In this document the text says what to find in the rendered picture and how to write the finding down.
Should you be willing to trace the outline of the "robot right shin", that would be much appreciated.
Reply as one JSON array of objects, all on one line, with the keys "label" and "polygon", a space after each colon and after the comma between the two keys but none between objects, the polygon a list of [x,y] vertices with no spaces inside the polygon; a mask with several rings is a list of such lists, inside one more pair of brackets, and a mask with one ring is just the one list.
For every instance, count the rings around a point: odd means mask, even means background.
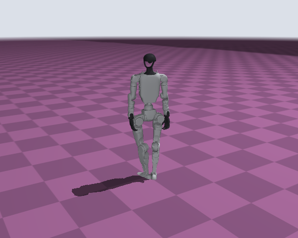
[{"label": "robot right shin", "polygon": [[157,167],[158,160],[159,160],[159,149],[160,149],[160,143],[158,143],[158,150],[152,151],[152,175],[153,175],[153,173],[155,173],[155,175],[156,175],[156,167]]}]

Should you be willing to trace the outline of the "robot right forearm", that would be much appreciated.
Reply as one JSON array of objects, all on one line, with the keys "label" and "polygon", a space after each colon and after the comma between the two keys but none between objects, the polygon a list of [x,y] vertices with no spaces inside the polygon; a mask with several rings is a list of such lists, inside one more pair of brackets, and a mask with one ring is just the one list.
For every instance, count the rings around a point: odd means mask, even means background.
[{"label": "robot right forearm", "polygon": [[168,102],[169,102],[168,97],[167,99],[162,100],[162,109],[163,109],[163,114],[165,116],[167,115],[167,111],[169,111]]}]

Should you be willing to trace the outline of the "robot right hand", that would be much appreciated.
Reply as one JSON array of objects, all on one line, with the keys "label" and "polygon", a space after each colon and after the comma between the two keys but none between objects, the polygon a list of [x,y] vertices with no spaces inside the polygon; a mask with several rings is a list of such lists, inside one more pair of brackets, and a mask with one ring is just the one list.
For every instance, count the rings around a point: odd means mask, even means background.
[{"label": "robot right hand", "polygon": [[167,111],[167,115],[164,115],[164,117],[164,122],[162,123],[162,125],[164,124],[164,127],[162,128],[163,130],[168,129],[170,127],[169,111]]}]

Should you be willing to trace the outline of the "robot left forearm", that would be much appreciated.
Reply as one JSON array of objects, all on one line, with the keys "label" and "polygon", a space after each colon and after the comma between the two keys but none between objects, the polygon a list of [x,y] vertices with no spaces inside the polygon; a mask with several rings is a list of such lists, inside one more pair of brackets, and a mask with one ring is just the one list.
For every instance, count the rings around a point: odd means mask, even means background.
[{"label": "robot left forearm", "polygon": [[128,117],[130,117],[130,114],[134,116],[134,104],[135,101],[131,100],[131,94],[128,94]]}]

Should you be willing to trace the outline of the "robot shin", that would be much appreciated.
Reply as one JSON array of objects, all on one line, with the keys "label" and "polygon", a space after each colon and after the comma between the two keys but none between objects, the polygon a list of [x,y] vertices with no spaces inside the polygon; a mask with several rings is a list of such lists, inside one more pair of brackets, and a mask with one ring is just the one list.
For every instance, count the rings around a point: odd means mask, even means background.
[{"label": "robot shin", "polygon": [[149,153],[145,152],[144,147],[140,145],[138,148],[138,154],[139,154],[140,163],[142,164],[144,175],[147,175],[147,173],[149,174],[149,169],[148,169]]},{"label": "robot shin", "polygon": [[158,143],[158,150],[152,151],[152,175],[153,175],[153,173],[155,173],[155,175],[156,175],[156,167],[157,167],[158,160],[159,160],[159,149],[160,149],[160,143]]}]

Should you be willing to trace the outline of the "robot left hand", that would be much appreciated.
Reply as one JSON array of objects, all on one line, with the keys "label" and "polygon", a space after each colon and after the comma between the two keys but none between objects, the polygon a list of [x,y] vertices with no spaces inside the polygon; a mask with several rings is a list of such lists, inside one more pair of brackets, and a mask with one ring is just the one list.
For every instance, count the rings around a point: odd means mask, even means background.
[{"label": "robot left hand", "polygon": [[137,131],[137,129],[134,128],[134,123],[133,123],[134,116],[133,116],[133,114],[130,114],[130,117],[128,117],[128,119],[130,121],[131,129],[134,130],[134,131]]}]

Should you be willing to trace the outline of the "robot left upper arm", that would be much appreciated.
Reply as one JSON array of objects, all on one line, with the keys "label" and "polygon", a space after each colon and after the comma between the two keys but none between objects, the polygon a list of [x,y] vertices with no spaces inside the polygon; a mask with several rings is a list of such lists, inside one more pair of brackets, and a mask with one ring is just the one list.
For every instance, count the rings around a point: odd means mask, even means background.
[{"label": "robot left upper arm", "polygon": [[140,80],[140,74],[134,74],[131,76],[131,84],[130,84],[130,94],[131,100],[136,99],[136,91],[137,91],[137,83]]}]

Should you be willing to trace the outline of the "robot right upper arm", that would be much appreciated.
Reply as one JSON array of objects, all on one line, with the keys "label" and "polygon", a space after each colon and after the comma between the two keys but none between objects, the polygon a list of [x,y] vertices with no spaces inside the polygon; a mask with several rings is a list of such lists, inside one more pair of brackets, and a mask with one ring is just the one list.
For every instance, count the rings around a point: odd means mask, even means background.
[{"label": "robot right upper arm", "polygon": [[160,97],[162,99],[167,99],[168,95],[167,95],[167,90],[168,90],[168,78],[165,74],[160,74],[160,78],[161,78],[161,89],[162,89],[162,93],[160,94]]}]

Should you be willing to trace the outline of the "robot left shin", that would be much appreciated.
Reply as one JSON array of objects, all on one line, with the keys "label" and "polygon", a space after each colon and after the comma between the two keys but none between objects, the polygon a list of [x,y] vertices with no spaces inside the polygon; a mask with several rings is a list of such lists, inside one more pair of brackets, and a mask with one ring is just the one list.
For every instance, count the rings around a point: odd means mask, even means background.
[{"label": "robot left shin", "polygon": [[144,175],[147,175],[147,173],[149,174],[149,169],[148,169],[149,153],[145,152],[144,147],[140,145],[138,148],[138,154],[139,154],[140,163],[142,164]]}]

